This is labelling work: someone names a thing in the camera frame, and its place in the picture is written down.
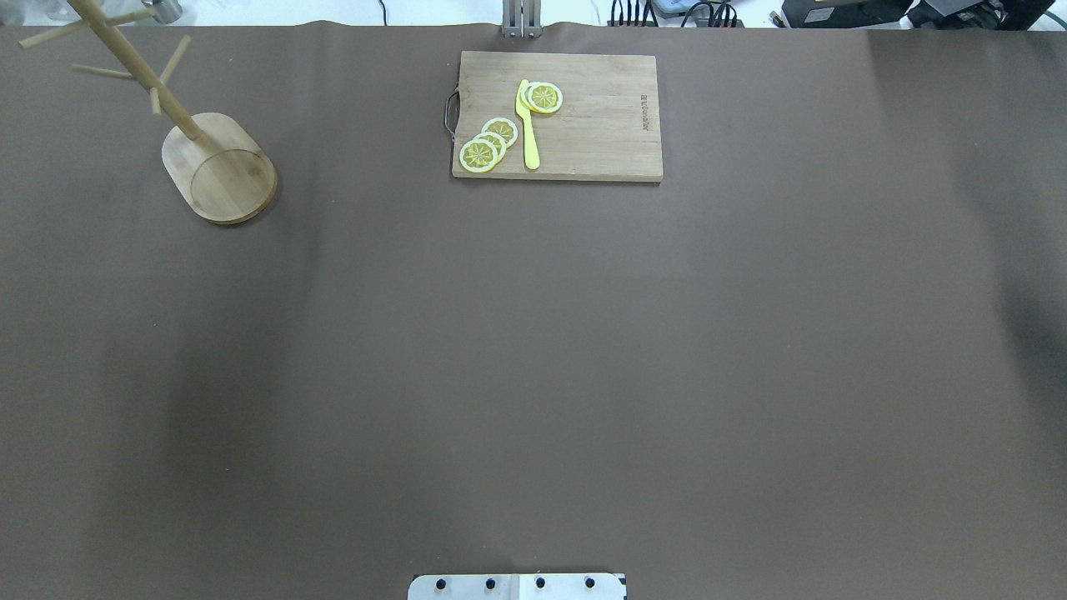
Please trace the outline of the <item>aluminium frame post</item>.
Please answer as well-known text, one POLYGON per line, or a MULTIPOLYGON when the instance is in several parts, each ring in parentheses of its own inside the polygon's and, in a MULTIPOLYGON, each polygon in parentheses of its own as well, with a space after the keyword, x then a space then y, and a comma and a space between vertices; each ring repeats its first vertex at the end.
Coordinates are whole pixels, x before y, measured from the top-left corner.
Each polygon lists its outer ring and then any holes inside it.
POLYGON ((503 38, 535 40, 544 34, 540 0, 503 0, 501 16, 503 38))

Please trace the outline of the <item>lemon slice middle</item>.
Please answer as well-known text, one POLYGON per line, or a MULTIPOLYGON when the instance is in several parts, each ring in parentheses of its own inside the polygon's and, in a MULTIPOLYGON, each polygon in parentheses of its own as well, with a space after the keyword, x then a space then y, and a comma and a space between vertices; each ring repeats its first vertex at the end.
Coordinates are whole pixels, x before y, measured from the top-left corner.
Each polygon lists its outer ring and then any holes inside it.
POLYGON ((501 156, 509 148, 507 144, 507 139, 496 132, 481 132, 475 137, 475 140, 488 142, 492 148, 496 152, 496 156, 501 158, 501 156))

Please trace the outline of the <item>wooden cup rack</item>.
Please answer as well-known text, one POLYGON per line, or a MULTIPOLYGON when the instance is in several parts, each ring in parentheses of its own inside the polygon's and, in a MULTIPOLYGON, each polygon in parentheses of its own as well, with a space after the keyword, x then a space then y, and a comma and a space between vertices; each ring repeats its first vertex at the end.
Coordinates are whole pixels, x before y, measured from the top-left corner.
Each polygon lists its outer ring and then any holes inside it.
POLYGON ((262 147, 235 119, 218 112, 191 114, 171 91, 172 76, 192 42, 184 35, 162 72, 155 72, 131 42, 123 23, 152 19, 140 10, 109 15, 98 1, 70 1, 75 22, 19 41, 21 49, 91 31, 122 65, 121 69, 75 64, 76 73, 134 81, 149 98, 152 114, 168 115, 174 126, 163 141, 163 165, 184 202, 203 220, 230 227, 262 212, 277 195, 278 171, 262 147))

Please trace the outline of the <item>yellow toy knife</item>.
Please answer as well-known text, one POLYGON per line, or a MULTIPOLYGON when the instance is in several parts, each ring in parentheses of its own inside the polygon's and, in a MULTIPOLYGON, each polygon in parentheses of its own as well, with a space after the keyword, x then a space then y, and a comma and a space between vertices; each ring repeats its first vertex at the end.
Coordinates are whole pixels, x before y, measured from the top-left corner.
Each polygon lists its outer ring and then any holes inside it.
POLYGON ((536 171, 540 168, 541 162, 536 136, 534 136, 534 117, 531 117, 530 107, 523 100, 523 93, 525 93, 528 85, 529 80, 527 79, 519 81, 517 95, 515 95, 514 100, 514 112, 517 113, 523 129, 523 164, 528 170, 536 171))

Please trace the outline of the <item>wooden cutting board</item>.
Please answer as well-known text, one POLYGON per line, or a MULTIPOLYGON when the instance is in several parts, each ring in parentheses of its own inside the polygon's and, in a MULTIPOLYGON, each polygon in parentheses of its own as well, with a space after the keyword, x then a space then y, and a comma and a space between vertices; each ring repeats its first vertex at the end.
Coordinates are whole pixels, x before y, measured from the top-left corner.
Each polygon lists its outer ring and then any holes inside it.
POLYGON ((660 183, 664 177, 659 80, 652 56, 466 50, 458 61, 458 149, 489 119, 511 119, 517 142, 479 177, 510 181, 660 183), (536 171, 523 164, 523 129, 514 112, 522 79, 550 81, 563 91, 552 114, 531 112, 540 155, 536 171))

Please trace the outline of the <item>lemon slice back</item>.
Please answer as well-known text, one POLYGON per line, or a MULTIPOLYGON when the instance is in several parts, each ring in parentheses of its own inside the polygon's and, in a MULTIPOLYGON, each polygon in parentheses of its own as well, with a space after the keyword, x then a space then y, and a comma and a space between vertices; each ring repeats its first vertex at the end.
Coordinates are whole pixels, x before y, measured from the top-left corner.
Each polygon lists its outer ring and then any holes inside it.
POLYGON ((517 142, 517 124, 511 119, 495 117, 489 119, 481 129, 481 133, 495 133, 500 136, 507 148, 513 147, 517 142))

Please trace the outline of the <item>lemon slice on knife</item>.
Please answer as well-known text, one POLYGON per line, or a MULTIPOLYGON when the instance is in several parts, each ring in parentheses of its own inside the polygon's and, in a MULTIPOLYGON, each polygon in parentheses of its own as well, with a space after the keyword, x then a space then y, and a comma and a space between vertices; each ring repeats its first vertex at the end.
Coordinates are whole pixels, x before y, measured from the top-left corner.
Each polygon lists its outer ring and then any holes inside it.
POLYGON ((556 113, 564 102, 563 91, 550 81, 526 81, 517 90, 519 102, 531 113, 556 113))

